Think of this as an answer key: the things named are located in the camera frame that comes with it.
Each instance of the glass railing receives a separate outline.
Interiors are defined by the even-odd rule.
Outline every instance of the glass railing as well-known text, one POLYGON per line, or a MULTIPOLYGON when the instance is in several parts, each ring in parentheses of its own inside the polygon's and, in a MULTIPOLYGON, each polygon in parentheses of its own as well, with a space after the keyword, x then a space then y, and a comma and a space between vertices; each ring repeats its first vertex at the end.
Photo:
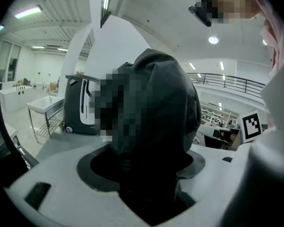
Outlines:
POLYGON ((260 92, 265 86, 263 83, 256 81, 226 76, 223 74, 211 73, 188 73, 190 80, 195 84, 211 85, 216 87, 224 87, 235 91, 250 94, 261 98, 260 92))

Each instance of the black hood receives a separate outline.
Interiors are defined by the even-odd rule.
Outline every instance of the black hood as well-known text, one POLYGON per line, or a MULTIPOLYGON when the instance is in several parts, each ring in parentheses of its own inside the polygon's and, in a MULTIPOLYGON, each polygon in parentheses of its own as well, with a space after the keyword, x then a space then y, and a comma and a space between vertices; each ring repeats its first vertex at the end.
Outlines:
POLYGON ((147 49, 101 80, 95 117, 121 156, 176 155, 190 149, 201 123, 197 92, 170 55, 147 49))

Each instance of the white counter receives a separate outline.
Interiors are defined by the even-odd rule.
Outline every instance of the white counter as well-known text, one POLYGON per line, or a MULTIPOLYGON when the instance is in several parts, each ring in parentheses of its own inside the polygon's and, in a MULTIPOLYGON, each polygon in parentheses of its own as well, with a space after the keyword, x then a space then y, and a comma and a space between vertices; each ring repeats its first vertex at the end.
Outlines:
MULTIPOLYGON (((117 192, 97 192, 79 178, 76 171, 78 161, 105 144, 102 142, 53 155, 17 179, 10 190, 24 199, 37 182, 50 183, 52 187, 38 211, 63 226, 147 227, 148 225, 119 198, 117 192)), ((227 151, 192 145, 191 150, 204 156, 205 168, 193 179, 180 180, 180 184, 182 190, 196 200, 197 204, 163 223, 162 227, 214 226, 231 198, 225 196, 231 190, 225 189, 228 185, 238 184, 240 181, 249 147, 243 146, 243 149, 239 148, 238 151, 227 151), (233 157, 233 161, 223 161, 224 157, 233 157), (226 177, 234 167, 238 168, 239 172, 233 173, 235 177, 226 177), (208 199, 207 195, 212 191, 214 193, 208 199), (203 199, 206 199, 206 206, 201 210, 197 208, 195 212, 199 204, 203 205, 203 199)))
POLYGON ((13 127, 9 126, 7 123, 5 123, 5 128, 8 131, 11 139, 13 139, 18 134, 18 131, 13 127))
POLYGON ((29 86, 12 87, 0 90, 1 109, 6 113, 18 111, 33 100, 33 88, 29 86))

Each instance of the floor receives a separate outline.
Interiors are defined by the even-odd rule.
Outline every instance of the floor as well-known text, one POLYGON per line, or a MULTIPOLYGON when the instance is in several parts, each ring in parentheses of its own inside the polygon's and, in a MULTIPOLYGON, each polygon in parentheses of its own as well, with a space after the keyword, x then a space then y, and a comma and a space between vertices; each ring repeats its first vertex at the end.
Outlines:
MULTIPOLYGON (((46 95, 48 95, 48 93, 46 93, 45 91, 37 90, 36 88, 34 88, 34 98, 32 99, 32 101, 42 98, 46 95)), ((37 143, 29 121, 27 108, 23 108, 15 113, 2 112, 2 114, 5 123, 18 131, 17 136, 22 147, 39 162, 53 154, 101 141, 101 138, 99 136, 65 133, 63 132, 62 126, 60 125, 54 131, 51 138, 43 138, 41 136, 37 136, 39 141, 39 143, 37 143)), ((33 111, 31 111, 31 115, 34 128, 35 130, 38 130, 45 123, 44 116, 43 114, 38 114, 33 111)), ((62 111, 59 112, 56 117, 58 119, 62 119, 62 111)))

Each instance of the black handle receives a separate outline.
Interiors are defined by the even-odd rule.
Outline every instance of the black handle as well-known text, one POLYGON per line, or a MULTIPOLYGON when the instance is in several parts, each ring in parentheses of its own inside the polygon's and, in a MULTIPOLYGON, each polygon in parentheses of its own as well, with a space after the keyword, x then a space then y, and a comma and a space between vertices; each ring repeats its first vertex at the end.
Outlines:
POLYGON ((86 81, 83 81, 83 90, 81 95, 81 113, 84 113, 84 93, 85 93, 86 81))
POLYGON ((92 94, 89 91, 89 81, 87 81, 87 84, 86 84, 86 93, 90 98, 92 97, 92 94))

